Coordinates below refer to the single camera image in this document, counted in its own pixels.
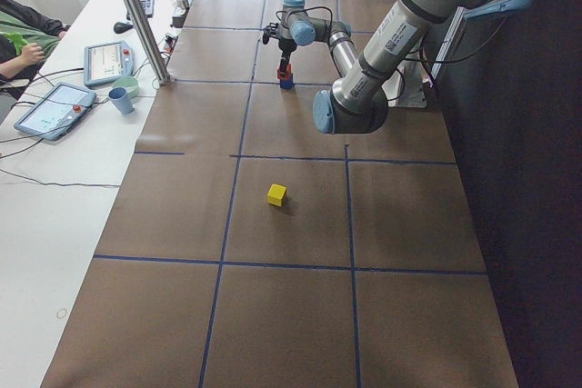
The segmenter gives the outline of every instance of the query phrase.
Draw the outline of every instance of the black mouse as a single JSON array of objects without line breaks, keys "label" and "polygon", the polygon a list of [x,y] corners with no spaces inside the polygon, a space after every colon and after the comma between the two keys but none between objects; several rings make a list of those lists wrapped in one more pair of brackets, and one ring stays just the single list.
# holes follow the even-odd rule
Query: black mouse
[{"label": "black mouse", "polygon": [[116,34],[122,34],[125,31],[128,31],[134,27],[131,23],[128,22],[117,22],[113,25],[113,32]]}]

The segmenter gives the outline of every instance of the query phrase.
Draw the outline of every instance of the green shirt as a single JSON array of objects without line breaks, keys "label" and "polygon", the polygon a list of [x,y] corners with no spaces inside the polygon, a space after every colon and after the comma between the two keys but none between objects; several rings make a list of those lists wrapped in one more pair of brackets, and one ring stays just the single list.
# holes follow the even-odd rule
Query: green shirt
[{"label": "green shirt", "polygon": [[0,32],[20,34],[28,43],[37,43],[43,48],[48,57],[55,50],[60,41],[58,36],[47,35],[26,23],[12,17],[10,14],[0,11]]}]

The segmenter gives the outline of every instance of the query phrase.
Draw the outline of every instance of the white desk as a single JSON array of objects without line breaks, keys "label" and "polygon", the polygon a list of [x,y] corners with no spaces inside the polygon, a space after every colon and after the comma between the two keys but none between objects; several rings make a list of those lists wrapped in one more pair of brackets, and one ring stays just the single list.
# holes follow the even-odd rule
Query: white desk
[{"label": "white desk", "polygon": [[[155,8],[149,21],[160,41],[166,32],[176,32],[170,27],[174,6],[156,0]],[[86,45],[119,39],[130,44],[140,66],[146,54],[136,30],[113,32],[125,11],[123,0],[90,0],[41,73],[83,66]],[[58,142],[2,159],[0,168],[43,182],[121,184],[156,95],[149,66],[138,78],[140,93],[129,116],[110,103],[98,105]],[[50,79],[83,84],[81,72]],[[44,95],[50,88],[41,79],[28,92]],[[109,90],[96,90],[98,100]],[[35,99],[24,95],[22,100]],[[0,125],[0,141],[24,136],[13,124],[27,109],[15,108]],[[35,141],[2,143],[0,152],[10,154]],[[30,388],[40,385],[51,362],[117,189],[42,186],[0,173],[0,192],[0,386]]]}]

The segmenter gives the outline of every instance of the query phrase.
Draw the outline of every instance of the black sleeve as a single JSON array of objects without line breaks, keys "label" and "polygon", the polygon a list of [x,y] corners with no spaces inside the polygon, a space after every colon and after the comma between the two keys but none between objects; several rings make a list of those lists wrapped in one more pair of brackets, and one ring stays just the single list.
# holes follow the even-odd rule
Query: black sleeve
[{"label": "black sleeve", "polygon": [[0,0],[0,5],[2,6],[2,9],[11,16],[22,20],[29,26],[43,31],[45,34],[58,36],[61,31],[65,30],[61,21],[48,18],[35,9],[29,6],[20,5],[14,0]]}]

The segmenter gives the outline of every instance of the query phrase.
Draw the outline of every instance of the cup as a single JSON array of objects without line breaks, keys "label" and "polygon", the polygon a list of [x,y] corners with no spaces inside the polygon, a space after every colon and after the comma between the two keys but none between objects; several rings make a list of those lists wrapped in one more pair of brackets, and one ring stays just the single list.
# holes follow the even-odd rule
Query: cup
[{"label": "cup", "polygon": [[115,105],[115,108],[123,115],[130,114],[134,111],[134,104],[125,88],[118,86],[109,92],[109,100]]}]

